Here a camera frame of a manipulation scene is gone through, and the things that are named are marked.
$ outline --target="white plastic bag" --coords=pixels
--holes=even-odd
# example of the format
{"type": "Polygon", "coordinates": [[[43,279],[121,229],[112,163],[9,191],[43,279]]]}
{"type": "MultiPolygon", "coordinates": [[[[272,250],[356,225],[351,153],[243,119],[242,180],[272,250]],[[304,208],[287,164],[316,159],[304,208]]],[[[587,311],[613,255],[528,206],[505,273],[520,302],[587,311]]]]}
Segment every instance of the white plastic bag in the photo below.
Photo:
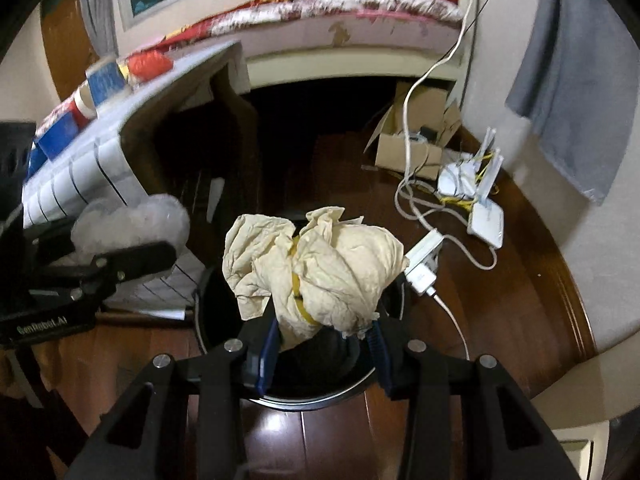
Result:
{"type": "Polygon", "coordinates": [[[137,206],[100,199],[84,208],[71,231],[71,241],[82,263],[96,254],[161,241],[170,243],[180,256],[189,228],[187,211],[171,195],[152,195],[137,206]]]}

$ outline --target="brown wooden door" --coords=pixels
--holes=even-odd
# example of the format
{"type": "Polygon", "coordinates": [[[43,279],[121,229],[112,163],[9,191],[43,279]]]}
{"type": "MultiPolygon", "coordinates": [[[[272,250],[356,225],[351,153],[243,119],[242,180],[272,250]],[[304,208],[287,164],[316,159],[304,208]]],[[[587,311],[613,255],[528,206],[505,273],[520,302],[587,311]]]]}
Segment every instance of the brown wooden door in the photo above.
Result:
{"type": "Polygon", "coordinates": [[[61,100],[85,80],[84,71],[98,60],[80,13],[80,0],[43,0],[42,40],[51,77],[61,100]]]}

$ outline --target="yellow strip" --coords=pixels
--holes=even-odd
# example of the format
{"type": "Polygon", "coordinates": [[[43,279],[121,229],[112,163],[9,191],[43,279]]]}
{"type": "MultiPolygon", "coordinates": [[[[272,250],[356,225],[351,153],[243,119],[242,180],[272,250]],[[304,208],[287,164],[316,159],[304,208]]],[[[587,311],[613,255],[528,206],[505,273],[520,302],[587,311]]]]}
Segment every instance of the yellow strip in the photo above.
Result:
{"type": "MultiPolygon", "coordinates": [[[[289,251],[290,256],[293,256],[296,253],[299,240],[300,240],[299,236],[296,236],[295,238],[293,238],[293,245],[289,251]]],[[[300,295],[300,277],[295,272],[291,273],[291,284],[293,288],[293,297],[296,300],[296,307],[298,308],[300,315],[303,317],[303,319],[307,323],[314,326],[319,326],[320,323],[318,323],[315,319],[313,319],[313,317],[311,317],[311,314],[309,314],[306,311],[305,305],[302,300],[302,296],[300,295]]]]}

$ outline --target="gray towel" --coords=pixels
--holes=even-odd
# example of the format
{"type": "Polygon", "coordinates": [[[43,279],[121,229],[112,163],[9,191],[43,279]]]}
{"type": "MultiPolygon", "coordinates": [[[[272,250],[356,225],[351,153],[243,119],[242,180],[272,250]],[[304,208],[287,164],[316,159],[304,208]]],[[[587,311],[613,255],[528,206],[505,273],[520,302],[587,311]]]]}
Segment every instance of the gray towel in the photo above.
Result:
{"type": "Polygon", "coordinates": [[[640,51],[607,0],[539,0],[507,106],[532,121],[547,160],[601,204],[638,100],[640,51]]]}

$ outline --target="crumpled beige cloth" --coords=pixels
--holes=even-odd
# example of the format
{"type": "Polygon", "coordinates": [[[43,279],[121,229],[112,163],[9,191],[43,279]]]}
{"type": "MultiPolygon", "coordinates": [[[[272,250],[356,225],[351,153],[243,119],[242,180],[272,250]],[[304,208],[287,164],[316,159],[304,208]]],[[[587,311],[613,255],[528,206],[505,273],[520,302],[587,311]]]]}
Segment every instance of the crumpled beige cloth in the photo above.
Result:
{"type": "Polygon", "coordinates": [[[273,297],[281,350],[311,339],[322,325],[360,338],[377,319],[380,295],[404,270],[404,247],[386,229],[340,222],[341,207],[306,214],[294,247],[292,222],[242,215],[226,234],[222,272],[242,319],[262,315],[273,297]],[[296,304],[292,273],[300,279],[296,304]]]}

